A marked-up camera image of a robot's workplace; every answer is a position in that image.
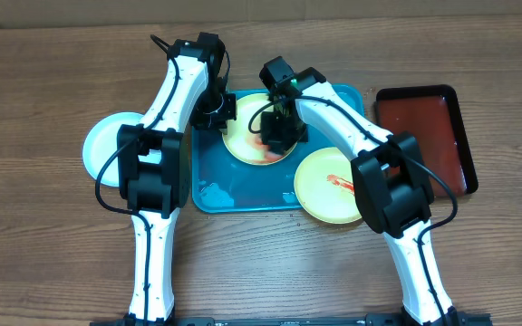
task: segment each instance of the brown tabletop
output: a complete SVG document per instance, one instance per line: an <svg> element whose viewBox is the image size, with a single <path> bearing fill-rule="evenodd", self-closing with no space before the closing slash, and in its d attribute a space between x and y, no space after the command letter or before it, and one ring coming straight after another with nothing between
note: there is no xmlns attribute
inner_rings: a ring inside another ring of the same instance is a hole
<svg viewBox="0 0 522 326"><path fill-rule="evenodd" d="M144 112L165 72L149 39L220 34L230 87L260 88L283 55L349 83L447 83L458 95L478 192L433 232L459 310L522 324L522 15L299 23L170 24L0 30L0 325L85 325L128 310L130 218L102 209L82 165L90 128ZM105 189L112 203L118 191ZM432 205L445 216L450 203ZM397 312L390 252L366 224L326 225L301 210L207 215L188 203L175 233L179 316L361 316Z"/></svg>

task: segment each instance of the plate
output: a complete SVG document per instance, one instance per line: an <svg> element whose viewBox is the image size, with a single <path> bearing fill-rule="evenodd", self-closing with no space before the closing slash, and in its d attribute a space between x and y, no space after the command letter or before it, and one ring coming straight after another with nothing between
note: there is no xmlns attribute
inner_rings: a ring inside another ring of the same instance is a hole
<svg viewBox="0 0 522 326"><path fill-rule="evenodd" d="M294 189L301 206L326 223L362 218L355 204L350 162L338 148L319 149L307 156L295 172Z"/></svg>
<svg viewBox="0 0 522 326"><path fill-rule="evenodd" d="M106 160L116 151L116 135L123 124L135 126L139 123L142 115L136 112L121 112L112 114L96 123L90 130L86 140L83 142L82 159L88 174L94 178L98 177L100 169ZM105 186L118 186L118 159L110 164L101 179Z"/></svg>
<svg viewBox="0 0 522 326"><path fill-rule="evenodd" d="M283 155L276 155L268 151L259 135L249 132L249 121L255 112L269 103L267 94L251 94L237 101L237 119L227 121L227 135L223 135L223 142L228 151L238 160L251 165L266 166L274 164L289 155L296 143ZM261 114L257 115L251 126L259 130Z"/></svg>

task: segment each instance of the white arm segment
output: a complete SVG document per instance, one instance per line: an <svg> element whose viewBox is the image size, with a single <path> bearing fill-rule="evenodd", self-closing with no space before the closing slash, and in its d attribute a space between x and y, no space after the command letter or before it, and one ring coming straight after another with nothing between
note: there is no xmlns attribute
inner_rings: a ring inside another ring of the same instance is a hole
<svg viewBox="0 0 522 326"><path fill-rule="evenodd" d="M387 233L384 233L386 243L390 247L391 257L394 260L400 283L402 285L402 294L404 295L403 303L406 312L420 325L426 321L434 322L440 318L439 309L430 293L430 287L422 268L421 256L418 251L416 239L421 231L430 226L430 221L424 223L419 222L408 229L404 230L404 236L396 239ZM430 242L430 231L422 237L422 251L426 265L430 273L430 279L434 290L436 290L440 305L446 314L452 306L450 297L442 287L440 280L439 268L434 259L432 252L432 243Z"/></svg>
<svg viewBox="0 0 522 326"><path fill-rule="evenodd" d="M391 135L388 130L379 128L353 110L335 93L329 82L317 83L305 89L303 95L335 102L380 141L386 142L387 137ZM342 151L348 160L356 158L362 150L369 151L378 147L378 144L366 139L352 122L336 108L332 108L325 103L310 100L296 100L295 103L300 119L322 132ZM404 308L419 324L423 324L426 321L436 321L440 318L438 307L430 293L430 287L422 268L418 245L413 240L418 239L421 231L427 226L430 226L430 221L427 223L419 222L406 229L401 239L393 238L384 233L384 238L390 247L391 256L400 276L402 293L404 295ZM427 232L422 240L425 244L422 250L429 268L432 285L438 293L440 305L444 313L447 313L450 306L452 306L452 301L444 291L440 281L439 269L432 252L430 232Z"/></svg>
<svg viewBox="0 0 522 326"><path fill-rule="evenodd" d="M386 137L392 134L388 130L376 126L358 114L358 112L352 109L352 107L337 95L332 84L329 82L318 82L306 88L303 91L303 95L330 100L341 106L360 123L361 126L370 131L371 134L380 141L386 142ZM378 144L375 142L364 139L364 135L336 108L332 108L325 103L309 100L296 100L295 104L299 118L323 133L342 151L348 160L356 158L358 153L363 149L372 150L378 147Z"/></svg>
<svg viewBox="0 0 522 326"><path fill-rule="evenodd" d="M198 97L205 91L208 85L206 63L200 62L197 58L184 55L178 56L175 60L179 66L179 84L172 96L169 106L162 116L162 121L154 127L155 130L165 131L169 128L173 128L178 132L184 132L189 122L190 113L195 107ZM174 64L172 64L172 61L169 61L168 72L160 87L160 91L148 112L140 119L140 123L148 126L154 121L169 97L175 80L174 77Z"/></svg>
<svg viewBox="0 0 522 326"><path fill-rule="evenodd" d="M149 321L157 318L166 320L174 307L172 293L172 240L174 226L179 217L180 208L175 209L168 219L160 213L140 211L152 228L150 229L150 266L149 266ZM146 259L146 230L144 223L132 216L136 237L136 268L134 271L134 294L130 303L130 313L136 318L144 318L144 264Z"/></svg>

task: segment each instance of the blue tray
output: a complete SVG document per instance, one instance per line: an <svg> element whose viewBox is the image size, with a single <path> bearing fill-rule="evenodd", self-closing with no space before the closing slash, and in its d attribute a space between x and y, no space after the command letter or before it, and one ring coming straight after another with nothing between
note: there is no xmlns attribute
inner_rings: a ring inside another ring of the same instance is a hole
<svg viewBox="0 0 522 326"><path fill-rule="evenodd" d="M335 84L338 95L363 115L362 96L352 86ZM267 90L234 91L237 99ZM284 159L252 166L233 157L220 132L192 130L192 200L207 213L250 212L300 208L294 192L297 167L309 154L333 146L308 126L309 142L298 143Z"/></svg>

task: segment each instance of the yellow plate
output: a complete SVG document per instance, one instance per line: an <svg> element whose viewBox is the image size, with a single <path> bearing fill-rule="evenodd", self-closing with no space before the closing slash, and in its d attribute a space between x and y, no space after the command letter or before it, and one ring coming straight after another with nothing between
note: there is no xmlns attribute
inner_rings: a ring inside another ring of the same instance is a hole
<svg viewBox="0 0 522 326"><path fill-rule="evenodd" d="M263 145L258 135L249 132L248 124L253 114L262 106L269 103L267 94L251 94L237 101L237 120L227 121L227 135L223 135L223 142L228 151L238 160L252 165L269 165L285 158L295 148L291 147L283 156L269 152L268 146ZM253 120L253 130L259 130L261 114Z"/></svg>
<svg viewBox="0 0 522 326"><path fill-rule="evenodd" d="M353 196L350 162L337 148L307 156L295 172L294 189L301 206L324 222L343 224L362 218Z"/></svg>

